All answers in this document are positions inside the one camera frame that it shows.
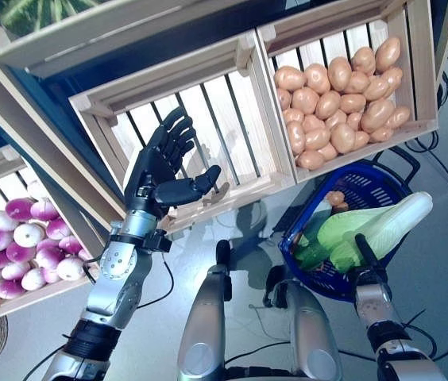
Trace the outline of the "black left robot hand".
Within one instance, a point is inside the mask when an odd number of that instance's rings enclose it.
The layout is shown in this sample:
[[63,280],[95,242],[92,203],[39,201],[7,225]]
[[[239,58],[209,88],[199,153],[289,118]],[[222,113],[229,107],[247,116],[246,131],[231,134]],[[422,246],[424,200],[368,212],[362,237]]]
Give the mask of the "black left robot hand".
[[126,209],[142,210],[159,219],[172,207],[200,200],[216,184],[218,165],[194,178],[178,179],[183,157],[195,147],[193,120],[183,107],[172,110],[140,150],[124,195]]

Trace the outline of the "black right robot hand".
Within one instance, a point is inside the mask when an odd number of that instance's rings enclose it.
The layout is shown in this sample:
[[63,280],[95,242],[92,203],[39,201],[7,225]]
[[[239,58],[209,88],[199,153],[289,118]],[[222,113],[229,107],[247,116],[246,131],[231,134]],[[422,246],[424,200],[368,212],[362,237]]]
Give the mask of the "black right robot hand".
[[365,263],[363,266],[359,267],[355,271],[356,286],[365,286],[373,284],[379,284],[383,286],[387,285],[388,275],[386,272],[386,268],[376,258],[376,255],[369,246],[369,243],[367,242],[365,235],[361,233],[357,234],[355,236],[355,243]]

